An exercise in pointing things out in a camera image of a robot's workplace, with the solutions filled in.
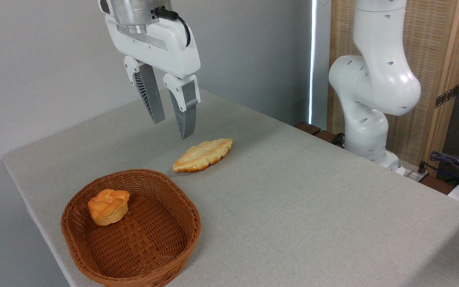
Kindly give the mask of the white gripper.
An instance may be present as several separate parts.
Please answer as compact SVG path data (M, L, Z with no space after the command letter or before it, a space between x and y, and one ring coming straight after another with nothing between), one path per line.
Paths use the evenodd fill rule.
M165 119L153 70L156 67L166 72L163 80L171 95L181 138L191 136L196 124L196 105L201 102L197 77L193 75L200 69L194 36L190 36L190 44L186 45L185 27L164 18L149 24L146 34L130 34L112 16L104 18L116 49L127 55L124 64L129 80L138 89L153 123Z

